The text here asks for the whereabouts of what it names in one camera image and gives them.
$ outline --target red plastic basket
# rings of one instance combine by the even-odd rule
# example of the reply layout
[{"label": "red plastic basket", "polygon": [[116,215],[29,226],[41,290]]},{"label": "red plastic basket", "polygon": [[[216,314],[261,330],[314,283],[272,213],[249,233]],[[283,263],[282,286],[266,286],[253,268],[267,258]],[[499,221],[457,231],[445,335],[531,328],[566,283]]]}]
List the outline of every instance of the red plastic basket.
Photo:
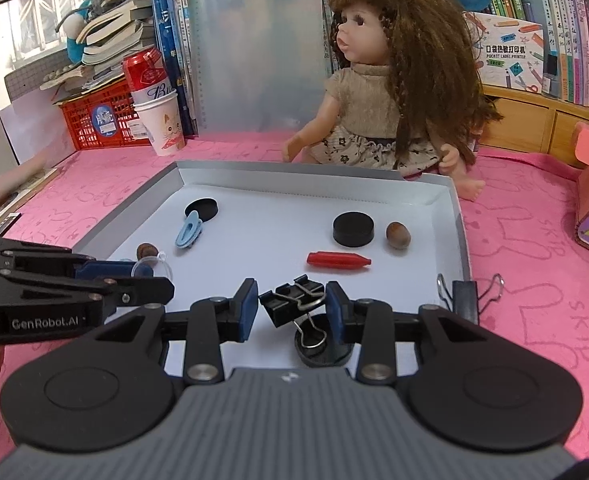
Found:
[{"label": "red plastic basket", "polygon": [[148,139],[133,137],[128,127],[128,121],[139,115],[125,79],[60,107],[77,150],[150,144]]}]

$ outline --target window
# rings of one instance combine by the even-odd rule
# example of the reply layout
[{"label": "window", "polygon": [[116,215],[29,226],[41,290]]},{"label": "window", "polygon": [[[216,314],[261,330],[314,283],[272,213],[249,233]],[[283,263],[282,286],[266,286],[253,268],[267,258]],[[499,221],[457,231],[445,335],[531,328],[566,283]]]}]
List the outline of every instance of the window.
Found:
[{"label": "window", "polygon": [[10,104],[5,76],[44,52],[64,48],[56,24],[84,0],[10,0],[0,4],[0,110]]}]

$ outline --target wooden drawer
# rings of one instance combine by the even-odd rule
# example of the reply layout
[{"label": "wooden drawer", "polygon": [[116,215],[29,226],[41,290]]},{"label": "wooden drawer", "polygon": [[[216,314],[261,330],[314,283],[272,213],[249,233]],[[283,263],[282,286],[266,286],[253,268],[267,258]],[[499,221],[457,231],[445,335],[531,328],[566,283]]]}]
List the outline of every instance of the wooden drawer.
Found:
[{"label": "wooden drawer", "polygon": [[516,152],[540,152],[548,108],[511,99],[497,99],[495,106],[504,118],[486,127],[481,143]]},{"label": "wooden drawer", "polygon": [[563,112],[557,112],[555,114],[553,138],[548,153],[566,164],[570,164],[576,168],[583,168],[584,165],[574,156],[574,146],[572,145],[572,133],[578,121],[589,124],[589,121],[575,117],[574,115]]}]

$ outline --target blue hair clip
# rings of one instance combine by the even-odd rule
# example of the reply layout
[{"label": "blue hair clip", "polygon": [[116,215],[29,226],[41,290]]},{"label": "blue hair clip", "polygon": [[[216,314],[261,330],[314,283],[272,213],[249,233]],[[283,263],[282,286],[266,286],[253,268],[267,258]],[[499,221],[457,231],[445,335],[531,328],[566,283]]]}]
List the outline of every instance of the blue hair clip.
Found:
[{"label": "blue hair clip", "polygon": [[201,221],[201,218],[199,218],[199,213],[197,211],[192,211],[186,217],[186,221],[183,222],[183,227],[181,228],[181,231],[178,232],[175,245],[181,249],[190,247],[201,234],[202,225],[203,222]]}]

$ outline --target pink tablecloth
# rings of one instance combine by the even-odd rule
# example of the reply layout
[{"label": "pink tablecloth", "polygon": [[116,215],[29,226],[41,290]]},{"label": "pink tablecloth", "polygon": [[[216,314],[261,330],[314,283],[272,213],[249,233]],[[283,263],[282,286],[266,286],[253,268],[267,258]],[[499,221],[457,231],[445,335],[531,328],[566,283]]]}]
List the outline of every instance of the pink tablecloth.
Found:
[{"label": "pink tablecloth", "polygon": [[[181,158],[279,160],[265,142],[191,141]],[[8,237],[72,246],[97,221],[173,158],[150,148],[80,152],[62,174],[21,211]],[[581,383],[585,404],[568,440],[577,457],[589,456],[589,252],[572,240],[574,170],[541,155],[482,151],[473,170],[487,181],[476,203],[462,203],[473,275],[480,287],[500,272],[501,302],[482,325],[568,368]],[[1,376],[52,348],[52,343],[6,350]],[[0,459],[12,449],[0,419]]]}]

